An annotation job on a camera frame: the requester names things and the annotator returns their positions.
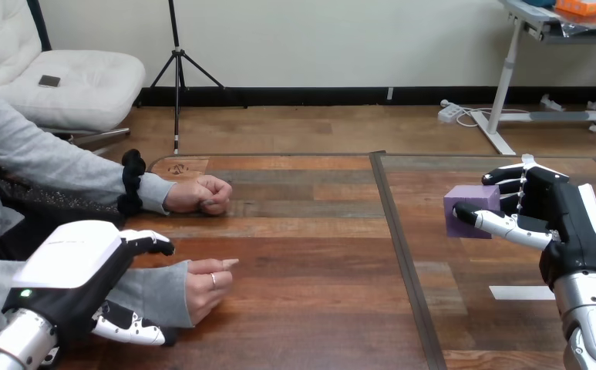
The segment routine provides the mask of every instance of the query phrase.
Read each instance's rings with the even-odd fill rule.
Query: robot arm
[[[161,328],[105,297],[143,253],[171,255],[171,242],[152,231],[119,232],[102,221],[59,227],[13,277],[0,312],[0,369],[50,365],[58,350],[93,332],[145,345],[172,345]]]
[[[554,292],[568,340],[568,369],[596,369],[596,198],[562,173],[526,160],[484,175],[498,184],[503,211],[457,203],[463,222],[542,251],[539,268]]]

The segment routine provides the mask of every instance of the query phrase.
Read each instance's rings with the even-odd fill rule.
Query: tripod leg
[[[163,66],[163,68],[161,69],[161,72],[159,72],[159,75],[157,75],[153,84],[150,85],[150,88],[153,88],[157,84],[157,82],[159,82],[159,79],[161,78],[161,76],[163,76],[163,73],[166,72],[166,70],[168,69],[168,66],[170,66],[170,62],[172,62],[173,59],[175,59],[175,55],[170,56],[170,58],[168,59],[168,62],[166,62],[166,65]],[[141,96],[139,96],[139,98],[136,100],[135,105],[137,108],[141,107]]]
[[[180,152],[180,56],[176,55],[175,62],[175,150],[177,155]]]
[[[209,72],[205,71],[202,67],[200,67],[200,65],[198,65],[193,59],[191,59],[184,51],[182,51],[182,56],[184,58],[186,58],[191,64],[193,64],[198,70],[200,70],[200,72],[202,72],[212,82],[214,82],[216,85],[218,85],[218,87],[223,89],[223,91],[225,91],[228,95],[232,96],[234,98],[234,101],[239,103],[240,106],[243,106],[245,109],[247,109],[247,103],[240,96],[237,96],[238,94],[236,94],[236,96],[234,96],[230,89],[226,88],[225,86],[223,86],[222,83],[218,82],[217,79],[215,79],[212,75],[209,74]]]
[[[180,63],[180,87],[182,92],[187,91],[187,85],[184,83],[184,67],[182,66],[182,58],[177,57],[177,62]]]
[[[161,76],[163,76],[163,73],[166,72],[166,70],[168,69],[168,66],[170,66],[170,62],[172,62],[173,59],[175,59],[175,55],[170,56],[170,58],[168,59],[168,62],[166,62],[166,65],[161,69],[161,72],[159,72],[159,75],[157,75],[153,84],[150,85],[150,87],[154,87],[157,84],[157,82],[159,82],[159,79],[161,78]]]

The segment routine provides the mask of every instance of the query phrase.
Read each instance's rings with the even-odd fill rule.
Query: wristband
[[[137,191],[141,185],[141,176],[146,172],[146,162],[141,158],[139,150],[132,149],[123,154],[123,185],[125,194],[118,197],[118,211],[126,217],[134,216],[141,211],[143,201]]]

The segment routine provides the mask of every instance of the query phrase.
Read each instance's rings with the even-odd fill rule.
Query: white cushion
[[[26,0],[0,0],[0,85],[11,82],[41,53]]]
[[[41,76],[61,78],[59,87],[39,86]],[[127,54],[86,50],[42,52],[0,96],[38,126],[104,132],[130,112],[146,72]]]

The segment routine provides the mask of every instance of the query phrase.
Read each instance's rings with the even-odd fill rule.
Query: smartphone
[[[41,86],[41,87],[59,87],[59,81],[61,81],[61,80],[62,79],[60,79],[59,77],[43,75],[43,76],[41,76],[41,79],[39,80],[39,86]]]

